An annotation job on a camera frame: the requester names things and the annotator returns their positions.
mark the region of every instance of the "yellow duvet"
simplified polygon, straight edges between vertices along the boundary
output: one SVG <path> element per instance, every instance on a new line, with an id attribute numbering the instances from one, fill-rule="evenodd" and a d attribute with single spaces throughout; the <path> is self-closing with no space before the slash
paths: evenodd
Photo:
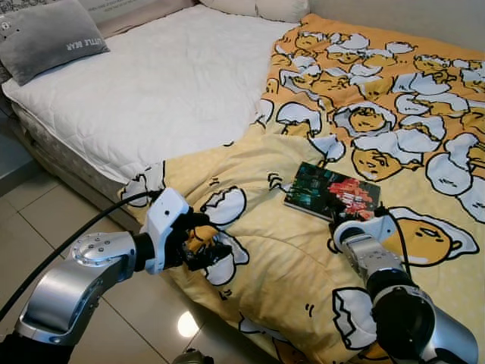
<path id="1" fill-rule="evenodd" d="M 471 329 L 483 360 L 484 59 L 310 14 L 275 42 L 241 140 L 153 165 L 122 195 L 169 186 L 209 216 L 209 239 L 232 253 L 171 274 L 282 362 L 389 362 L 328 223 L 283 205 L 301 162 L 376 183 L 394 226 L 384 245 L 401 256 L 404 239 L 413 279 Z M 143 222 L 146 207 L 132 212 Z"/>

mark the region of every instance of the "white quilted mattress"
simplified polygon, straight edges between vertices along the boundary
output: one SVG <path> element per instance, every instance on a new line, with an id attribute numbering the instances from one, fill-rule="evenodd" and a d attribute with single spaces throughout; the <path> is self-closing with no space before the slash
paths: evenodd
<path id="1" fill-rule="evenodd" d="M 255 112 L 271 47 L 295 24 L 197 5 L 106 40 L 111 52 L 5 95 L 106 177 L 230 143 Z"/>

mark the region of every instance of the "book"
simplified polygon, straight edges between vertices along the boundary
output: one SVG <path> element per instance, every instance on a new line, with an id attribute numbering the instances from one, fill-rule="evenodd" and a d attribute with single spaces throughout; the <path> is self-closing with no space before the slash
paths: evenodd
<path id="1" fill-rule="evenodd" d="M 330 222 L 368 220 L 379 197 L 375 184 L 303 162 L 284 204 Z"/>

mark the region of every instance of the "gray pillow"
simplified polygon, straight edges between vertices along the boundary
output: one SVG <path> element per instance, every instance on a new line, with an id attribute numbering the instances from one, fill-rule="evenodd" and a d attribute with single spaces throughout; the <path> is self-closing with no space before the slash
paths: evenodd
<path id="1" fill-rule="evenodd" d="M 109 49 L 77 0 L 0 15 L 0 60 L 21 86 L 49 68 L 103 52 Z"/>
<path id="2" fill-rule="evenodd" d="M 9 13 L 11 11 L 19 11 L 24 8 L 30 8 L 37 5 L 46 5 L 55 0 L 0 0 L 0 14 Z M 0 83 L 4 83 L 12 78 L 11 74 L 5 70 L 3 64 L 0 62 Z"/>

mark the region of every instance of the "tile floor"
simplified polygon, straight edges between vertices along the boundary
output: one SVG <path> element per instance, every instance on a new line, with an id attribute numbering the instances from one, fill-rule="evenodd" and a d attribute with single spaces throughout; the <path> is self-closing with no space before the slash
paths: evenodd
<path id="1" fill-rule="evenodd" d="M 0 305 L 32 269 L 97 211 L 47 174 L 0 197 Z M 108 218 L 91 229 L 122 230 Z M 11 332 L 31 291 L 0 323 L 0 340 Z M 181 325 L 184 319 L 189 324 Z M 165 364 L 187 347 L 213 356 L 217 364 L 277 363 L 216 315 L 190 301 L 168 275 L 145 272 L 104 295 L 70 363 Z"/>

